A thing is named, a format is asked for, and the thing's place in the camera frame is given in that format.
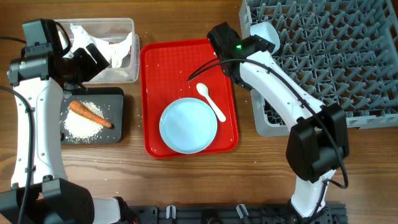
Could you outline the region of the white plastic spoon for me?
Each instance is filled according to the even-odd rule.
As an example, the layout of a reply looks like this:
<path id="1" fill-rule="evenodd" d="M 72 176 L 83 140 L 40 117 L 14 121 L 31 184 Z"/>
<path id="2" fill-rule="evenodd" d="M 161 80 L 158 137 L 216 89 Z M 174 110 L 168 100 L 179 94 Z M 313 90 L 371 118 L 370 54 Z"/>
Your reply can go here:
<path id="1" fill-rule="evenodd" d="M 220 122 L 225 122 L 226 121 L 226 116 L 218 108 L 218 106 L 215 104 L 215 102 L 211 99 L 208 87 L 205 84 L 203 84 L 203 83 L 197 83 L 196 88 L 197 88 L 198 93 L 201 96 L 203 96 L 208 101 L 210 107 L 215 112 L 215 115 L 219 119 L 219 121 Z"/>

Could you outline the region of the clear plastic bin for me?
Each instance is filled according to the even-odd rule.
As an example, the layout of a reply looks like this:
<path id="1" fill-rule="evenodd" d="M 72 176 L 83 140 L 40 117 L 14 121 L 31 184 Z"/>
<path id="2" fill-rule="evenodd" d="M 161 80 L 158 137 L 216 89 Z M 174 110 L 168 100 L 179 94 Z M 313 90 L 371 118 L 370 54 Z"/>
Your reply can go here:
<path id="1" fill-rule="evenodd" d="M 89 84 L 99 83 L 126 83 L 135 82 L 139 75 L 139 37 L 135 34 L 134 21 L 130 18 L 94 18 L 94 19 L 59 19 L 58 22 L 63 26 L 71 43 L 74 36 L 70 25 L 82 26 L 87 33 L 93 37 L 108 41 L 110 43 L 120 43 L 130 32 L 132 32 L 132 45 L 130 53 L 123 58 L 120 68 L 109 66 L 91 79 Z"/>

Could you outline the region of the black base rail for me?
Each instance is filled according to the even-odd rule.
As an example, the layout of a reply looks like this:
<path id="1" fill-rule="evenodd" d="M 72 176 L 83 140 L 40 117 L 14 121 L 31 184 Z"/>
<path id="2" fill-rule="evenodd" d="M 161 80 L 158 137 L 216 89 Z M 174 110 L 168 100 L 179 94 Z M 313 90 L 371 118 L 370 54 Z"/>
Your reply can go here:
<path id="1" fill-rule="evenodd" d="M 168 207 L 135 206 L 131 210 L 137 216 L 136 223 L 151 224 L 206 224 L 206 223 L 316 223 L 348 224 L 344 204 L 326 204 L 314 217 L 302 218 L 290 204 L 265 204 L 260 207 Z"/>

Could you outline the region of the light blue bowl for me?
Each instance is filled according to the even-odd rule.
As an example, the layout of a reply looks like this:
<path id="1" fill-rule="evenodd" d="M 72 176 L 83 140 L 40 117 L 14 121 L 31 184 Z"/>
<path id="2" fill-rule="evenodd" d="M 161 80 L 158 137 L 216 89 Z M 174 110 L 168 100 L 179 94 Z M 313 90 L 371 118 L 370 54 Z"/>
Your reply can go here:
<path id="1" fill-rule="evenodd" d="M 274 55 L 280 48 L 280 39 L 279 35 L 274 28 L 274 26 L 269 22 L 260 22 L 258 24 L 254 24 L 250 28 L 251 35 L 258 35 L 263 39 L 271 42 L 275 45 L 273 51 L 271 52 Z"/>

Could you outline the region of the white napkin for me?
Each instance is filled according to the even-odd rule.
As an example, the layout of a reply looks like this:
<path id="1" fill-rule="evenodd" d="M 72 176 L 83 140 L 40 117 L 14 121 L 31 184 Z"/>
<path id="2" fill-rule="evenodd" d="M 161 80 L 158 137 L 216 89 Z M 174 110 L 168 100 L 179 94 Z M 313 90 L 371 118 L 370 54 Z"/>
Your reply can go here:
<path id="1" fill-rule="evenodd" d="M 71 48 L 72 52 L 79 48 L 85 48 L 86 50 L 88 50 L 87 46 L 89 44 L 94 44 L 113 68 L 122 67 L 123 59 L 111 59 L 111 48 L 109 46 L 110 42 L 89 35 L 87 31 L 82 28 L 82 26 L 76 26 L 74 24 L 71 24 L 70 28 L 74 36 Z M 130 32 L 124 40 L 130 41 L 130 43 L 132 44 L 132 32 Z"/>

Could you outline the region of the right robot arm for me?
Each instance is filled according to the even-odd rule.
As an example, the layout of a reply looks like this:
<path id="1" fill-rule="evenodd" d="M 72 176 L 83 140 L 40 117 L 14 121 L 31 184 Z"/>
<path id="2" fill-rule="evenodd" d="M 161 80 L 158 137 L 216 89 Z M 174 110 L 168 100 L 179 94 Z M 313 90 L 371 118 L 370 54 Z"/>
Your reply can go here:
<path id="1" fill-rule="evenodd" d="M 325 206 L 333 175 L 349 154 L 346 115 L 342 107 L 325 105 L 295 83 L 272 56 L 274 43 L 254 34 L 240 38 L 226 22 L 214 26 L 207 38 L 223 73 L 234 83 L 256 90 L 276 110 L 289 130 L 286 158 L 297 176 L 290 204 L 296 216 L 310 221 Z"/>

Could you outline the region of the white rice pile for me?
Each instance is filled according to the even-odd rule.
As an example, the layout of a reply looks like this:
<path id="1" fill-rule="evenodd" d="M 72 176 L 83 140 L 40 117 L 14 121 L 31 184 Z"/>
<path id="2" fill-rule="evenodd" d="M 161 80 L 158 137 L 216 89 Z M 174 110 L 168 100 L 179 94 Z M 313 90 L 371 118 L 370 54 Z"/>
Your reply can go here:
<path id="1" fill-rule="evenodd" d="M 105 119 L 102 110 L 97 107 L 93 102 L 83 101 L 80 102 L 85 105 L 90 111 Z M 66 118 L 63 121 L 64 137 L 70 143 L 90 143 L 97 140 L 100 132 L 105 128 L 104 126 L 92 122 L 76 113 L 68 107 Z"/>

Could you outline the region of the orange carrot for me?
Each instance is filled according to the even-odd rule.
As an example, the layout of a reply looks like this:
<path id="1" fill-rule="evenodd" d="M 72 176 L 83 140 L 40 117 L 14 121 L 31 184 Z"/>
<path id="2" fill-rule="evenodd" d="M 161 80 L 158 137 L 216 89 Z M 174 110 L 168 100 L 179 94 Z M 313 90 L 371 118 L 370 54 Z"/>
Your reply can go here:
<path id="1" fill-rule="evenodd" d="M 111 129 L 113 127 L 112 123 L 110 123 L 109 121 L 105 120 L 104 118 L 98 116 L 94 112 L 90 111 L 85 105 L 83 105 L 79 101 L 72 101 L 70 103 L 70 109 L 74 113 L 76 113 L 92 122 L 98 123 L 106 128 Z"/>

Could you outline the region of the red serving tray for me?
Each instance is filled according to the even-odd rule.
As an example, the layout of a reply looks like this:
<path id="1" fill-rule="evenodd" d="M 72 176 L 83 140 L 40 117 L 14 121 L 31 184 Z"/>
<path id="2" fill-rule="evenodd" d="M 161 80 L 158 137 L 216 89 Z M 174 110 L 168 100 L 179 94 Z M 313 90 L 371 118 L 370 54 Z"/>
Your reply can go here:
<path id="1" fill-rule="evenodd" d="M 203 97 L 197 83 L 205 84 L 211 99 L 226 116 L 219 123 L 214 141 L 203 151 L 214 154 L 233 150 L 239 142 L 233 84 L 220 68 L 212 68 L 192 81 L 188 77 L 200 66 L 216 57 L 207 39 L 158 42 L 145 46 L 140 53 L 142 122 L 144 147 L 155 159 L 179 157 L 162 140 L 159 121 L 162 112 L 180 98 Z"/>

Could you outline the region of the grey dishwasher rack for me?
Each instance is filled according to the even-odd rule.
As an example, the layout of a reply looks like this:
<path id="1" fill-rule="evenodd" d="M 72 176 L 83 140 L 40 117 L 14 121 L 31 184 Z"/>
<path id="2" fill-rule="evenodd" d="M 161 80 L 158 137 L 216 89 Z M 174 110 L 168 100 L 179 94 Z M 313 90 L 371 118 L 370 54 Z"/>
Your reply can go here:
<path id="1" fill-rule="evenodd" d="M 241 33 L 261 22 L 279 36 L 274 60 L 351 128 L 397 125 L 397 2 L 243 1 Z"/>

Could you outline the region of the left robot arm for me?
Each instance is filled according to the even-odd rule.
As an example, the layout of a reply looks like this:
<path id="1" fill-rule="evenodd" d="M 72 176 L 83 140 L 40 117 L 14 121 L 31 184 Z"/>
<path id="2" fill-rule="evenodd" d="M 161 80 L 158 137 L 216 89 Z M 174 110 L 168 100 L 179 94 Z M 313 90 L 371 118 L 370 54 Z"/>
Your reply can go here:
<path id="1" fill-rule="evenodd" d="M 108 66 L 93 45 L 71 52 L 62 25 L 37 19 L 22 26 L 25 47 L 10 63 L 17 104 L 17 161 L 1 215 L 11 223 L 138 223 L 121 197 L 94 199 L 67 179 L 61 152 L 60 108 L 65 86 L 83 86 Z"/>

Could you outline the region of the black tray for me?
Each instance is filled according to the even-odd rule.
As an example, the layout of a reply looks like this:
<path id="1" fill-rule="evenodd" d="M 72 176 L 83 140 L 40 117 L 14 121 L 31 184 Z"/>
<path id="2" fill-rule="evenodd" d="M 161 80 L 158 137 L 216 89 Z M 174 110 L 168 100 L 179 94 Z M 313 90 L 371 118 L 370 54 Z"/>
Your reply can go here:
<path id="1" fill-rule="evenodd" d="M 66 118 L 68 107 L 72 101 L 87 101 L 93 102 L 99 107 L 106 120 L 112 123 L 111 129 L 104 128 L 99 134 L 97 140 L 90 143 L 77 143 L 77 144 L 114 144 L 121 140 L 123 130 L 123 107 L 124 107 L 124 92 L 118 87 L 101 87 L 89 88 L 86 91 L 77 90 L 70 93 L 65 93 L 62 100 L 60 109 L 60 131 L 63 136 L 61 144 L 75 144 L 65 140 L 63 128 L 63 121 Z"/>

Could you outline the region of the light blue plate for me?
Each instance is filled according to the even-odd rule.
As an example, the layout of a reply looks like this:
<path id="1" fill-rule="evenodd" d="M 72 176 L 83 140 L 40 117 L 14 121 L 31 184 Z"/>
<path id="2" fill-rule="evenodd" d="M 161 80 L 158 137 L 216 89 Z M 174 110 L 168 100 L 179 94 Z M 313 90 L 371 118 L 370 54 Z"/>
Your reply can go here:
<path id="1" fill-rule="evenodd" d="M 218 119 L 211 107 L 197 98 L 173 101 L 159 120 L 160 136 L 171 150 L 181 154 L 204 151 L 215 139 Z"/>

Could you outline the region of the red strawberry wrapper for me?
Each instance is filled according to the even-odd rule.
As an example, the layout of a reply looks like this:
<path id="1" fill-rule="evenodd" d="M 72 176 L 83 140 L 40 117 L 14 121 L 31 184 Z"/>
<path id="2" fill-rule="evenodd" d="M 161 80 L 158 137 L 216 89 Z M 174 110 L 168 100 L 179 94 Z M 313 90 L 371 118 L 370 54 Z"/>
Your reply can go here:
<path id="1" fill-rule="evenodd" d="M 110 43 L 111 48 L 111 59 L 119 60 L 127 56 L 131 51 L 131 43 L 128 40 L 124 40 L 120 43 Z"/>

